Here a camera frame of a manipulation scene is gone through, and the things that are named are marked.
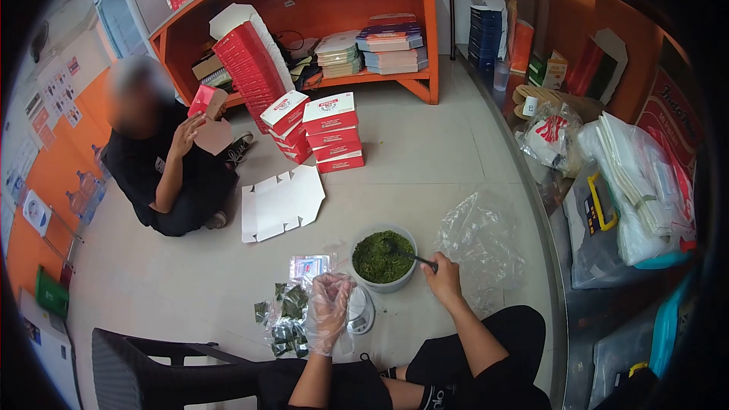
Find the black spoon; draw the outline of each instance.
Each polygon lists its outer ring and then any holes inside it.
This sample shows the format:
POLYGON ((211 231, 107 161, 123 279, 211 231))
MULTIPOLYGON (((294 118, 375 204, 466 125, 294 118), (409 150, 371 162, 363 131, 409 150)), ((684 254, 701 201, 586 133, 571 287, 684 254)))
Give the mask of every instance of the black spoon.
POLYGON ((394 240, 391 240, 390 238, 386 237, 384 240, 385 245, 390 249, 390 253, 400 253, 402 255, 408 256, 414 260, 420 261, 421 263, 425 263, 431 268, 433 268, 433 272, 438 272, 438 263, 434 263, 432 261, 424 260, 420 258, 417 255, 413 255, 412 253, 406 252, 402 249, 399 249, 397 247, 397 243, 394 240))

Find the wooden shelf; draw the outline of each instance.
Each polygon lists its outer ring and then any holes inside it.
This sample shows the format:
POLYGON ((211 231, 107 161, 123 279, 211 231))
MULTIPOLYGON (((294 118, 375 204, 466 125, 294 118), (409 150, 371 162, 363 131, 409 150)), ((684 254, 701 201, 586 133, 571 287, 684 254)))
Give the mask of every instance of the wooden shelf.
MULTIPOLYGON (((414 73, 395 73, 393 75, 380 75, 378 73, 368 72, 363 69, 356 75, 350 76, 339 76, 339 77, 324 77, 322 78, 321 73, 317 73, 310 77, 304 83, 301 90, 307 91, 313 88, 319 87, 331 87, 331 86, 342 86, 343 84, 358 84, 358 83, 370 83, 372 81, 403 81, 403 80, 421 80, 430 79, 430 71, 427 67, 414 73)), ((238 92, 233 92, 228 95, 225 105, 228 107, 242 105, 243 100, 238 92)))
MULTIPOLYGON (((189 105, 200 81, 191 67, 205 54, 211 37, 209 21, 231 3, 253 5, 270 32, 281 33, 281 42, 289 45, 297 34, 304 38, 322 38, 334 32, 361 29, 370 16, 387 13, 413 13, 421 26, 429 67, 417 73, 378 75, 364 71, 352 76, 307 80, 305 87, 331 87, 343 84, 396 80, 423 99, 438 103, 438 47, 435 0, 190 0, 162 23, 150 36, 151 46, 170 73, 175 89, 189 105)), ((240 94, 228 97, 228 105, 243 103, 240 94)))

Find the sneaker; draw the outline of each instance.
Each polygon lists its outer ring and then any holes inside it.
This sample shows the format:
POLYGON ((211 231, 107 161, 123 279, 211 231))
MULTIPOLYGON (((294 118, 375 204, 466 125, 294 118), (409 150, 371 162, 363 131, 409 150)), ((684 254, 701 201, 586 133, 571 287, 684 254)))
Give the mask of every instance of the sneaker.
POLYGON ((226 147, 221 154, 225 158, 225 163, 229 164, 232 169, 243 161, 246 152, 253 144, 253 134, 251 132, 243 132, 231 145, 226 147))
POLYGON ((225 213, 223 211, 218 211, 214 213, 212 217, 210 217, 210 220, 205 222, 205 227, 208 230, 217 230, 224 227, 225 223, 227 223, 227 217, 225 217, 225 213))

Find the green bin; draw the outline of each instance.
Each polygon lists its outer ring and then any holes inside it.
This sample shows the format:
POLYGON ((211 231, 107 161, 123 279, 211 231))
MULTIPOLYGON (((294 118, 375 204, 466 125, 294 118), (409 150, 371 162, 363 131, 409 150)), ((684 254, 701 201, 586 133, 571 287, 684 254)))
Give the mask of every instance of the green bin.
POLYGON ((68 316, 68 291, 38 265, 36 275, 36 301, 44 309, 59 315, 64 320, 68 316))

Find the gloved hand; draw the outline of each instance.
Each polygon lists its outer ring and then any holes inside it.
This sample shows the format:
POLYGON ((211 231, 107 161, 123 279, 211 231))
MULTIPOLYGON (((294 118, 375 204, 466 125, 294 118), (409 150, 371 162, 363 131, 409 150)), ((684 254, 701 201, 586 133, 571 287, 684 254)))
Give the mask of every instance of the gloved hand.
POLYGON ((349 274, 325 272, 314 278, 306 316, 309 351, 331 356, 347 323, 349 294, 357 285, 349 274))

